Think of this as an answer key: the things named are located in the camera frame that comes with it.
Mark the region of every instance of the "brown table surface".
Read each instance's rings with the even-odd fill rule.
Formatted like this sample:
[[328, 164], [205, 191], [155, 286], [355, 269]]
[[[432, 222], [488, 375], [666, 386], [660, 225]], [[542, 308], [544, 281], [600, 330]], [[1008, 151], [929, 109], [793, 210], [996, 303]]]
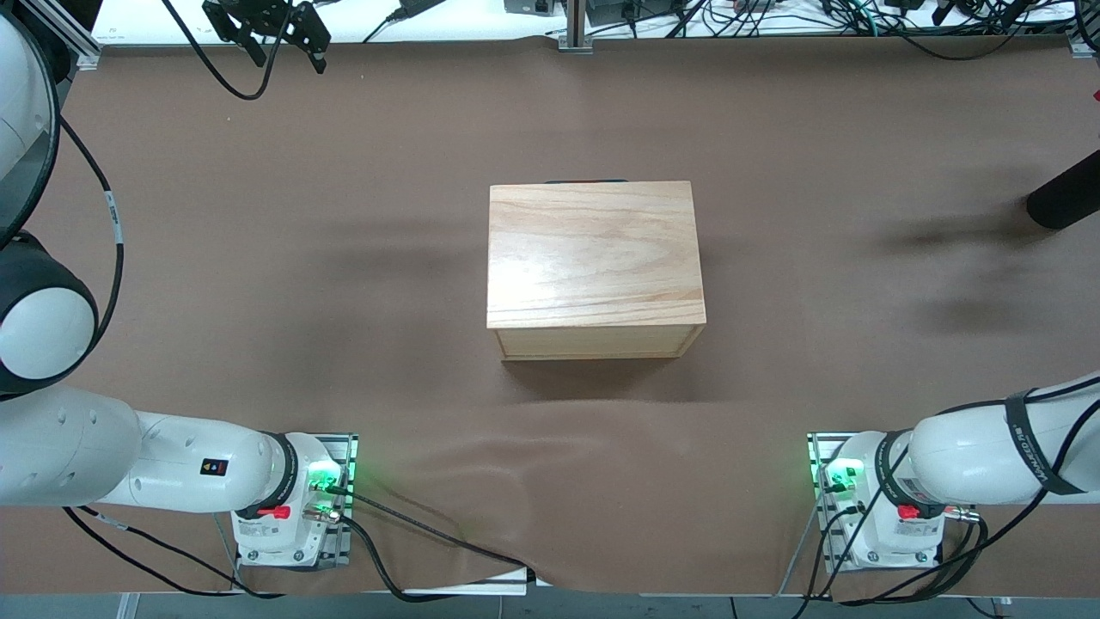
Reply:
[[[870, 40], [592, 57], [544, 41], [341, 46], [323, 76], [287, 48], [251, 103], [189, 51], [145, 54], [109, 54], [65, 107], [128, 241], [114, 323], [69, 385], [141, 410], [359, 432], [361, 488], [557, 586], [774, 593], [813, 501], [806, 432], [905, 428], [1097, 369], [1100, 217], [1037, 239], [1007, 224], [1097, 147], [1100, 75], [1060, 37], [975, 63]], [[213, 57], [258, 81], [239, 52]], [[102, 197], [63, 144], [30, 229], [103, 298]], [[488, 186], [608, 177], [692, 181], [708, 327], [673, 362], [499, 363]], [[210, 516], [105, 511], [227, 564]], [[403, 586], [502, 571], [360, 517]], [[59, 509], [0, 519], [6, 593], [165, 589]], [[1096, 508], [1040, 510], [957, 592], [1098, 596], [1098, 528]], [[183, 584], [223, 586], [105, 534]], [[246, 577], [380, 588], [359, 548], [351, 568]], [[836, 593], [898, 579], [844, 577]]]

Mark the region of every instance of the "red object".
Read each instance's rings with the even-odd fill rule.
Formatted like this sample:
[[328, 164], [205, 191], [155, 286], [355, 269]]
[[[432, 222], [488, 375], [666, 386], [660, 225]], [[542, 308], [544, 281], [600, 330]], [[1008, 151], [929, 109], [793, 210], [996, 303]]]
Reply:
[[290, 506], [279, 506], [272, 509], [257, 509], [256, 513], [260, 516], [274, 516], [275, 520], [286, 520], [290, 518]]
[[913, 506], [898, 506], [898, 517], [902, 520], [913, 520], [921, 517], [921, 510]]

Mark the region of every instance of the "black cylinder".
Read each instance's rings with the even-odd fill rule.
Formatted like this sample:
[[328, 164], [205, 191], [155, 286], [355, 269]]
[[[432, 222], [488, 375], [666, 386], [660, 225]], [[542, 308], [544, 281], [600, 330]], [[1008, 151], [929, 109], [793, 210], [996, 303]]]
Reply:
[[1027, 196], [1027, 214], [1052, 230], [1060, 230], [1097, 210], [1100, 210], [1100, 151]]

